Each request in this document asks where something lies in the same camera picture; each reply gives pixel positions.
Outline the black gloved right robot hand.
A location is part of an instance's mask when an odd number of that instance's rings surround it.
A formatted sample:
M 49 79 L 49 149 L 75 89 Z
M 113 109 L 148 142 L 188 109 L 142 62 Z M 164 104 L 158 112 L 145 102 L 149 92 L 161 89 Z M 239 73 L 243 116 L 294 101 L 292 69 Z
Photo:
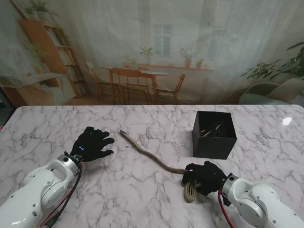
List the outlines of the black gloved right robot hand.
M 187 171 L 183 175 L 182 184 L 185 185 L 189 181 L 196 181 L 199 184 L 196 190 L 203 196 L 221 189 L 228 178 L 217 165 L 209 161 L 205 161 L 204 165 L 191 163 L 185 169 Z

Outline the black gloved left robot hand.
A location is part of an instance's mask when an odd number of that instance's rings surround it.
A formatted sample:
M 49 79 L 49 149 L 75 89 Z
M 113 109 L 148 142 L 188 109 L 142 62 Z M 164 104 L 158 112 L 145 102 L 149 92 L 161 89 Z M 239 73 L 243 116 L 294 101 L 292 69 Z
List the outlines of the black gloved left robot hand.
M 109 137 L 109 132 L 95 130 L 88 126 L 84 132 L 75 141 L 71 156 L 81 156 L 83 162 L 92 162 L 94 160 L 106 157 L 114 153 L 112 150 L 103 151 L 105 146 L 114 143 L 114 139 Z

